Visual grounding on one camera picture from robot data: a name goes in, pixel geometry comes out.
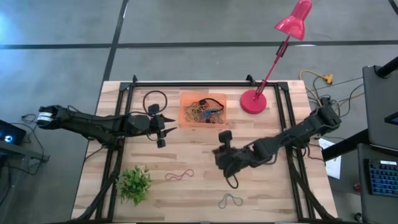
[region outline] pink desk lamp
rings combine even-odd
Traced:
[[[251,114],[258,114],[263,111],[267,106],[266,97],[262,94],[262,91],[267,83],[267,79],[269,75],[272,73],[275,65],[278,63],[278,60],[285,54],[287,48],[287,42],[289,41],[290,36],[295,37],[299,40],[304,39],[304,20],[307,17],[312,7],[311,0],[299,0],[296,6],[293,9],[293,12],[289,17],[282,19],[280,22],[276,24],[274,27],[277,30],[280,30],[286,34],[288,34],[286,40],[282,42],[282,45],[279,47],[276,58],[274,60],[274,64],[269,70],[266,79],[262,82],[260,88],[257,90],[248,90],[245,91],[241,96],[241,107],[244,111]]]

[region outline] green plant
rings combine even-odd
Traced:
[[[136,165],[135,169],[125,169],[116,180],[116,188],[120,191],[121,203],[123,200],[133,200],[134,206],[146,199],[146,192],[152,182],[148,169],[144,172]]]

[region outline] lamp base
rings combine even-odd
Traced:
[[[266,97],[262,93],[256,100],[254,99],[255,95],[255,90],[248,90],[245,91],[241,96],[241,107],[247,113],[258,114],[267,106]]]

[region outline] lamp shade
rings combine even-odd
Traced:
[[[304,39],[304,20],[312,8],[311,0],[299,0],[289,17],[279,21],[275,29],[299,40]]]

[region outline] orange container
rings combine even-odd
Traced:
[[[181,126],[186,127],[223,128],[226,124],[226,95],[182,92],[178,121]]]

